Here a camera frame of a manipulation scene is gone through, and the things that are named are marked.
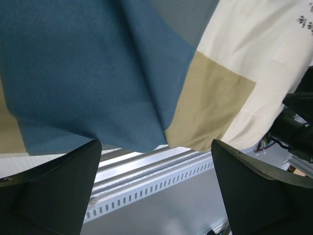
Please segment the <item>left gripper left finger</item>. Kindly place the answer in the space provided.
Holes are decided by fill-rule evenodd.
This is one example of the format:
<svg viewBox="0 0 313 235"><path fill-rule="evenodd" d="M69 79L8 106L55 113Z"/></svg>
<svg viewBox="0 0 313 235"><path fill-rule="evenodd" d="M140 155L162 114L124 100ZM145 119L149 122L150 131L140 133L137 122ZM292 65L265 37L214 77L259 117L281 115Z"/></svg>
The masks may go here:
<svg viewBox="0 0 313 235"><path fill-rule="evenodd" d="M99 140L0 180L2 235L78 235L101 158Z"/></svg>

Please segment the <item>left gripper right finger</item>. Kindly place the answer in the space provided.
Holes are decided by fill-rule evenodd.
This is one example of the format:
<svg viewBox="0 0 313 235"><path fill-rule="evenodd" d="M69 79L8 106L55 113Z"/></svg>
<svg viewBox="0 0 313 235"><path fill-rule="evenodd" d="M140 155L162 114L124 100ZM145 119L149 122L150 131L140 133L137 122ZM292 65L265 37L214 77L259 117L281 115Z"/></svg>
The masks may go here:
<svg viewBox="0 0 313 235"><path fill-rule="evenodd" d="M313 181L250 157L220 140L211 153L234 235L311 235Z"/></svg>

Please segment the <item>blue tan white checked pillowcase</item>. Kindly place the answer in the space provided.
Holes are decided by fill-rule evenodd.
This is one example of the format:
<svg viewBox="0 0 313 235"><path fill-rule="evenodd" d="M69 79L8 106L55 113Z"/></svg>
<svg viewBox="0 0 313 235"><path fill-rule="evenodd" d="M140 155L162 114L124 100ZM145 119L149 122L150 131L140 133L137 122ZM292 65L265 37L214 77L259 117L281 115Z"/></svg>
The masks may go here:
<svg viewBox="0 0 313 235"><path fill-rule="evenodd" d="M231 126L253 83L204 50L225 49L259 0L3 0L0 152L210 149L254 144Z"/></svg>

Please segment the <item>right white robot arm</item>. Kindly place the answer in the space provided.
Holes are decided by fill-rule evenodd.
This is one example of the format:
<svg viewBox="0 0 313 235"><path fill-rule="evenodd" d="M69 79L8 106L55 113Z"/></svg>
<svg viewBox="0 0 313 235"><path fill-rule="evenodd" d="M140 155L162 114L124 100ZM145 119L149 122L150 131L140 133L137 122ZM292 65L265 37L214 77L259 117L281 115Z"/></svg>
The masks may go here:
<svg viewBox="0 0 313 235"><path fill-rule="evenodd" d="M272 125L271 140L297 158L313 162L313 67L310 66L294 93L283 100L285 108Z"/></svg>

